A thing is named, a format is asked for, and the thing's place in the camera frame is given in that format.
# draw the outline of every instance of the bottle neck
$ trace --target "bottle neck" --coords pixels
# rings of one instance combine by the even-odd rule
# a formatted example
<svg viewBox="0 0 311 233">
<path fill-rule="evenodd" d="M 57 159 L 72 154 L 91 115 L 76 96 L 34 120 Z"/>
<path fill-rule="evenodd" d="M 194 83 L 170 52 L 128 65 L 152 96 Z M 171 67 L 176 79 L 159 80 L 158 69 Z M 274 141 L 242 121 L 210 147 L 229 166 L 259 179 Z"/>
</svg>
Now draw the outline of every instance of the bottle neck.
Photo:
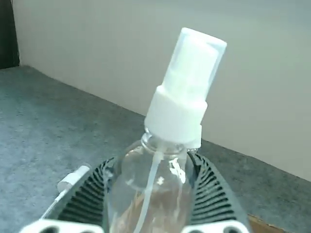
<svg viewBox="0 0 311 233">
<path fill-rule="evenodd" d="M 145 133 L 141 138 L 141 143 L 151 153 L 159 151 L 160 148 L 161 152 L 167 156 L 179 155 L 183 152 L 186 152 L 184 145 L 162 140 L 161 138 L 151 134 L 147 128 L 145 129 Z"/>
</svg>

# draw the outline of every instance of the black holder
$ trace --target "black holder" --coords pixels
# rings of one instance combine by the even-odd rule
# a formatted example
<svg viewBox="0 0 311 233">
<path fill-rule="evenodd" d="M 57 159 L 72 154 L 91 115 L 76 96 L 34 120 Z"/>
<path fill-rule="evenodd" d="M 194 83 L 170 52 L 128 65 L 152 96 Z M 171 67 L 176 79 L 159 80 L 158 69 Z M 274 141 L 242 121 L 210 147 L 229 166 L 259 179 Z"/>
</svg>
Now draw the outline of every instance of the black holder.
<svg viewBox="0 0 311 233">
<path fill-rule="evenodd" d="M 199 154 L 189 154 L 196 179 L 193 184 L 191 216 L 187 225 L 236 220 L 251 233 L 246 212 L 214 164 Z M 46 216 L 49 219 L 106 227 L 104 218 L 104 169 L 109 159 L 86 173 Z"/>
</svg>

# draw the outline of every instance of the white spray nozzle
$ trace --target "white spray nozzle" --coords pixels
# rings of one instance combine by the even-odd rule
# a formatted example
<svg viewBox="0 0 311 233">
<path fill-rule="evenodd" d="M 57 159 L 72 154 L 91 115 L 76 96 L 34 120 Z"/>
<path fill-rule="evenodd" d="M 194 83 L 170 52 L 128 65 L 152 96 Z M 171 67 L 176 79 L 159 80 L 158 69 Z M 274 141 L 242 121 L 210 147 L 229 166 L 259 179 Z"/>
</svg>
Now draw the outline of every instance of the white spray nozzle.
<svg viewBox="0 0 311 233">
<path fill-rule="evenodd" d="M 218 51 L 203 38 L 182 31 L 163 87 L 176 101 L 205 101 L 218 55 Z"/>
<path fill-rule="evenodd" d="M 158 86 L 145 127 L 162 140 L 186 144 L 198 138 L 206 97 L 226 42 L 183 28 L 162 85 Z"/>
</svg>

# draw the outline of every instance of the spray bottle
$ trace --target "spray bottle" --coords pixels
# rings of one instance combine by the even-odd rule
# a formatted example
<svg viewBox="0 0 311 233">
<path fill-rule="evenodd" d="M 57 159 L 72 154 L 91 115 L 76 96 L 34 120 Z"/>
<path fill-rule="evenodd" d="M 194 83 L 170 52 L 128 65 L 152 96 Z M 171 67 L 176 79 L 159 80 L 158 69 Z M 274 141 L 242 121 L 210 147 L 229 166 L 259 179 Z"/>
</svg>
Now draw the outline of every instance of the spray bottle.
<svg viewBox="0 0 311 233">
<path fill-rule="evenodd" d="M 145 134 L 109 171 L 110 233 L 180 233 L 186 225 L 193 180 L 187 149 L 198 135 L 201 144 L 206 97 L 225 47 L 215 37 L 182 29 L 146 115 Z"/>
</svg>

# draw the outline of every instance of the gray carpet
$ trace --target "gray carpet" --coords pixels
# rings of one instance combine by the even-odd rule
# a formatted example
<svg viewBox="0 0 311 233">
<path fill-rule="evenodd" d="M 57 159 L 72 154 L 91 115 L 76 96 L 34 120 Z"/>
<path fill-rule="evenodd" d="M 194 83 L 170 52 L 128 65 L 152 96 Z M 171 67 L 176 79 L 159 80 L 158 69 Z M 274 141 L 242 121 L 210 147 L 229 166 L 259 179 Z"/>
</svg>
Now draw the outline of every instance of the gray carpet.
<svg viewBox="0 0 311 233">
<path fill-rule="evenodd" d="M 0 231 L 16 233 L 46 210 L 56 184 L 87 162 L 116 156 L 143 132 L 143 116 L 30 67 L 0 70 Z M 311 232 L 311 183 L 203 142 L 248 213 Z"/>
</svg>

